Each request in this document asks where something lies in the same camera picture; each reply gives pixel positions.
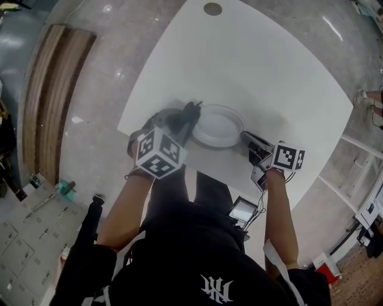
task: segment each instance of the white logo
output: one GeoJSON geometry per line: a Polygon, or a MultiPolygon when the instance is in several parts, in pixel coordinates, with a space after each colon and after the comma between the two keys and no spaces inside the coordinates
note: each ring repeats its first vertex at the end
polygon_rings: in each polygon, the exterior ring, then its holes
{"type": "MultiPolygon", "coordinates": [[[[152,165],[149,167],[149,169],[151,169],[153,172],[158,172],[158,167],[157,167],[157,164],[160,162],[160,160],[158,158],[156,158],[155,160],[153,160],[151,163],[152,165]]],[[[161,168],[162,171],[167,171],[168,169],[170,169],[169,166],[165,165],[161,168]]]]}
{"type": "Polygon", "coordinates": [[[170,151],[166,148],[163,149],[166,153],[168,153],[169,155],[172,154],[173,155],[173,158],[176,158],[177,157],[177,152],[178,152],[178,147],[176,145],[174,145],[174,143],[172,143],[170,145],[170,151]]]}
{"type": "Polygon", "coordinates": [[[289,150],[281,150],[281,153],[278,156],[278,162],[285,165],[291,164],[291,159],[293,156],[290,154],[289,150]]]}
{"type": "Polygon", "coordinates": [[[300,153],[300,154],[299,154],[299,159],[298,159],[299,167],[302,165],[302,163],[303,163],[302,153],[300,153]]]}
{"type": "Polygon", "coordinates": [[[153,139],[150,138],[150,139],[144,139],[144,141],[141,142],[141,145],[140,145],[140,152],[141,153],[145,153],[146,150],[150,150],[151,149],[151,141],[153,139]]]}
{"type": "Polygon", "coordinates": [[[223,292],[221,293],[221,277],[217,281],[215,281],[212,277],[209,277],[210,282],[206,277],[202,276],[202,278],[205,281],[205,288],[201,288],[201,290],[207,295],[210,295],[210,298],[213,301],[215,300],[217,303],[220,304],[222,304],[221,300],[225,303],[232,302],[232,300],[229,299],[229,286],[233,282],[233,280],[223,285],[223,292]]]}

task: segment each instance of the sneaker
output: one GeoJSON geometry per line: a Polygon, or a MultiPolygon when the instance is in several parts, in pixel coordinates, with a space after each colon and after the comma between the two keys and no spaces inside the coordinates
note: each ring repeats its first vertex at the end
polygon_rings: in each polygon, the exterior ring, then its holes
{"type": "Polygon", "coordinates": [[[364,122],[367,122],[367,119],[368,117],[373,115],[373,112],[372,112],[372,109],[373,109],[373,104],[369,104],[366,108],[366,111],[364,112],[364,122]]]}
{"type": "Polygon", "coordinates": [[[357,14],[361,15],[358,3],[356,3],[356,1],[350,1],[350,2],[352,4],[352,7],[354,7],[355,11],[357,12],[357,14]]]}
{"type": "Polygon", "coordinates": [[[354,107],[357,108],[361,105],[361,103],[367,98],[367,94],[363,89],[358,89],[357,94],[354,97],[354,100],[352,103],[354,104],[354,107]]]}
{"type": "Polygon", "coordinates": [[[95,194],[92,198],[93,202],[103,206],[105,204],[105,198],[102,194],[95,194]]]}

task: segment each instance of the gray tile floor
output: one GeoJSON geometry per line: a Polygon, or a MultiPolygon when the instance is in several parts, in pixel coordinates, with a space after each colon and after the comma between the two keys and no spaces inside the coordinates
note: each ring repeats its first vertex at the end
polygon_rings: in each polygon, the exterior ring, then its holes
{"type": "MultiPolygon", "coordinates": [[[[17,134],[19,99],[24,84],[35,42],[41,28],[57,0],[30,0],[25,4],[31,10],[22,8],[18,12],[8,12],[0,27],[0,79],[4,83],[2,99],[12,116],[12,124],[17,134]]],[[[12,174],[19,181],[17,151],[11,158],[12,174]]]]}
{"type": "MultiPolygon", "coordinates": [[[[356,14],[349,0],[244,2],[300,40],[350,99],[358,87],[376,90],[383,83],[377,42],[382,34],[372,19],[356,14]]],[[[48,22],[64,22],[79,3],[60,0],[48,22]]],[[[68,20],[70,26],[96,32],[98,39],[85,62],[69,108],[60,177],[76,181],[79,203],[87,204],[95,192],[104,193],[108,198],[104,215],[124,184],[123,176],[132,167],[126,155],[127,137],[117,131],[121,112],[148,56],[183,3],[184,0],[85,0],[68,20]]],[[[382,132],[364,124],[363,113],[363,108],[352,112],[345,132],[380,148],[382,132]]],[[[349,176],[359,154],[358,149],[339,142],[323,176],[346,188],[344,178],[349,176]]],[[[342,200],[316,180],[293,210],[300,262],[330,250],[345,233],[351,217],[352,211],[342,200]]],[[[264,222],[262,217],[252,226],[251,244],[263,244],[264,222]]],[[[247,248],[253,258],[263,262],[262,250],[247,248]]]]}

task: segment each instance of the hand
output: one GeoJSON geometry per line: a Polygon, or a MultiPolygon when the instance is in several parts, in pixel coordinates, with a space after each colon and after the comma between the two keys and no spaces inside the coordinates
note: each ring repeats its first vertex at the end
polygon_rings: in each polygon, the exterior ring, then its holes
{"type": "Polygon", "coordinates": [[[276,168],[271,168],[270,170],[266,171],[266,178],[268,179],[267,182],[274,183],[274,182],[285,182],[285,176],[279,172],[276,168]]]}
{"type": "Polygon", "coordinates": [[[137,150],[138,150],[138,145],[139,145],[139,142],[136,140],[134,141],[131,146],[130,146],[130,149],[132,150],[132,157],[133,157],[133,168],[132,170],[130,171],[130,174],[132,172],[140,175],[142,178],[146,178],[147,180],[149,181],[153,181],[154,178],[152,177],[152,175],[150,175],[149,173],[143,171],[142,169],[140,169],[137,165],[136,165],[136,157],[137,157],[137,150]]]}

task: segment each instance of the white table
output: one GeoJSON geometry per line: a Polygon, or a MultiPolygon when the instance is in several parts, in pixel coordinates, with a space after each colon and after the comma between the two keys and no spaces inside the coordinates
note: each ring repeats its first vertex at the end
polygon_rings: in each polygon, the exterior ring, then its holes
{"type": "MultiPolygon", "coordinates": [[[[155,112],[189,101],[221,104],[268,141],[306,149],[303,170],[288,184],[291,208],[333,152],[352,106],[324,66],[274,21],[238,0],[188,0],[154,48],[130,95],[118,129],[130,135],[155,112]]],[[[191,141],[186,164],[252,197],[248,152],[214,150],[191,141]]]]}

